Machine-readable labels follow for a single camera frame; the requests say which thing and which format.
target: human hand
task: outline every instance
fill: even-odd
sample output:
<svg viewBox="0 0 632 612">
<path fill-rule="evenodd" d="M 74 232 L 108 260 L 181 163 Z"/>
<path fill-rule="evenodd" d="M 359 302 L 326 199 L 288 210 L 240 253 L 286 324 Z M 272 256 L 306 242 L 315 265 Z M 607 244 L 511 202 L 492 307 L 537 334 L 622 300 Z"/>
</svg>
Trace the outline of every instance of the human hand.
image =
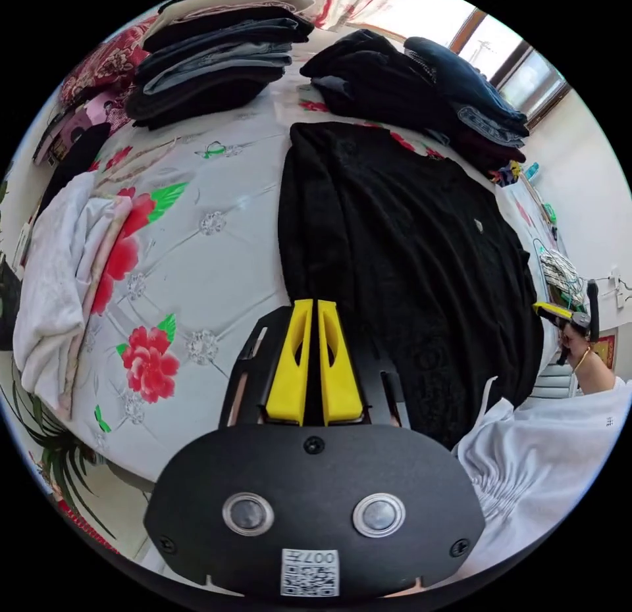
<svg viewBox="0 0 632 612">
<path fill-rule="evenodd" d="M 564 331 L 560 332 L 560 346 L 569 350 L 568 363 L 575 368 L 591 345 L 576 329 L 567 324 Z"/>
</svg>

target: black shirt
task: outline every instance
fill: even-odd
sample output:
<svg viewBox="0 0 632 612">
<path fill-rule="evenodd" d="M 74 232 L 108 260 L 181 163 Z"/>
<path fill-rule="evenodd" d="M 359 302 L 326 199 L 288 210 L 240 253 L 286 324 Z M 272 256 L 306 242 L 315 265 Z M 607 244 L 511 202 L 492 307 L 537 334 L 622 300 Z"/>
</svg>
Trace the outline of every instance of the black shirt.
<svg viewBox="0 0 632 612">
<path fill-rule="evenodd" d="M 411 427 L 446 447 L 472 428 L 489 378 L 488 407 L 524 401 L 542 323 L 494 194 L 381 128 L 298 123 L 290 137 L 278 210 L 290 299 L 359 314 L 398 369 Z"/>
</svg>

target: window frame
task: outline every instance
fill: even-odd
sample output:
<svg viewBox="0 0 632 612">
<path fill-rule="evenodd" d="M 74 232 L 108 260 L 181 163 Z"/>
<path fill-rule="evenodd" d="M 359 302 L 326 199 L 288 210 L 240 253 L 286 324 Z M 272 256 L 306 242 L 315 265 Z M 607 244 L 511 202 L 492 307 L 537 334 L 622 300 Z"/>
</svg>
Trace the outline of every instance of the window frame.
<svg viewBox="0 0 632 612">
<path fill-rule="evenodd" d="M 478 27 L 483 23 L 488 13 L 482 9 L 475 7 L 467 18 L 463 21 L 461 28 L 457 31 L 456 35 L 450 42 L 448 48 L 457 55 L 463 50 L 465 44 L 476 33 Z M 386 38 L 393 39 L 399 43 L 405 42 L 406 38 L 397 34 L 394 31 L 374 26 L 367 22 L 349 22 L 347 26 L 352 28 L 367 28 Z M 518 70 L 518 68 L 527 59 L 529 54 L 535 51 L 524 39 L 518 44 L 515 50 L 512 51 L 510 56 L 503 62 L 502 66 L 492 75 L 489 79 L 490 85 L 494 86 L 497 90 L 503 86 L 503 84 L 511 77 L 511 75 Z M 525 123 L 527 129 L 532 131 L 533 128 L 571 91 L 571 87 L 566 81 L 561 88 L 557 89 L 548 99 L 540 105 L 531 117 Z"/>
</svg>

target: white towel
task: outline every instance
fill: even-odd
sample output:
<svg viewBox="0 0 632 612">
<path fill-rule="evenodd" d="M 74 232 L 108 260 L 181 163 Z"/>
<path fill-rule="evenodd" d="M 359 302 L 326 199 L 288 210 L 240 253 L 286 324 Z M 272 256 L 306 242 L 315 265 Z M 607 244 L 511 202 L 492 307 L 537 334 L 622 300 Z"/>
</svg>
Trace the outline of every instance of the white towel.
<svg viewBox="0 0 632 612">
<path fill-rule="evenodd" d="M 115 215 L 112 197 L 90 197 L 95 173 L 75 177 L 39 216 L 24 269 L 13 355 L 22 386 L 60 419 L 72 339 L 83 334 L 90 270 Z"/>
</svg>

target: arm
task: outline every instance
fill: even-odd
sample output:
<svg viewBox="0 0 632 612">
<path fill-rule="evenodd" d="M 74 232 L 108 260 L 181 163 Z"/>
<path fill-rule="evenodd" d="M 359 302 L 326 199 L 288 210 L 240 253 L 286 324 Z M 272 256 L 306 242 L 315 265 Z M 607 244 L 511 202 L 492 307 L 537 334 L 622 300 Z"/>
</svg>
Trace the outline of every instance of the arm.
<svg viewBox="0 0 632 612">
<path fill-rule="evenodd" d="M 590 343 L 569 324 L 562 332 L 562 343 L 570 351 L 568 363 L 573 367 L 579 387 L 585 395 L 614 388 L 614 373 L 592 350 Z"/>
</svg>

